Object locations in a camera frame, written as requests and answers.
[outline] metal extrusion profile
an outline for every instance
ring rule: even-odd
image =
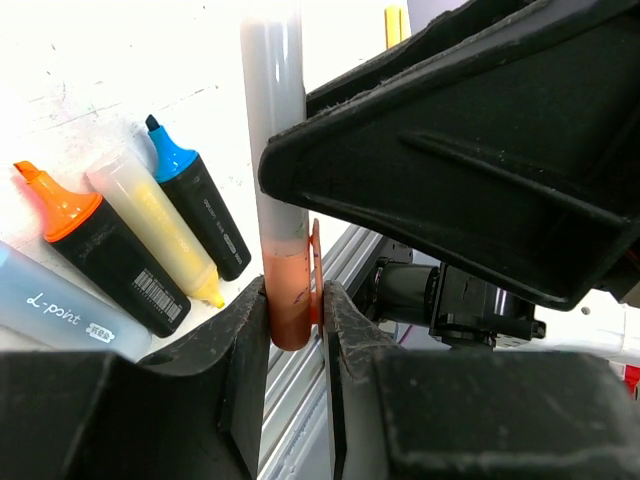
[[[323,258],[324,279],[340,282],[353,295],[386,243],[378,233],[349,226]],[[292,459],[308,452],[319,435],[318,425],[326,422],[325,396],[322,341],[315,326],[311,342],[302,350],[283,352],[271,346],[259,479],[286,477],[297,464]]]

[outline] black highlighter body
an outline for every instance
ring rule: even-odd
[[[220,277],[238,278],[251,254],[200,155],[159,185],[216,263]]]
[[[106,200],[49,243],[158,337],[174,333],[191,302]]]

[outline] barcode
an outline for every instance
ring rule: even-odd
[[[160,285],[151,274],[143,270],[133,283],[140,288],[160,310],[166,313],[172,322],[176,319],[182,307],[176,305],[176,303],[171,300],[171,297],[167,295],[162,285]]]

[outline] blue highlighter cap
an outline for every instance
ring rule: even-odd
[[[153,115],[146,120],[149,137],[158,152],[158,168],[154,177],[158,183],[164,183],[184,172],[198,157],[195,150],[185,150],[173,143],[162,125]]]

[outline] orange highlighter cap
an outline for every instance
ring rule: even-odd
[[[18,162],[13,166],[44,203],[44,239],[47,242],[66,237],[102,203],[102,195],[98,193],[73,193],[62,188],[47,172],[38,170],[31,162]]]

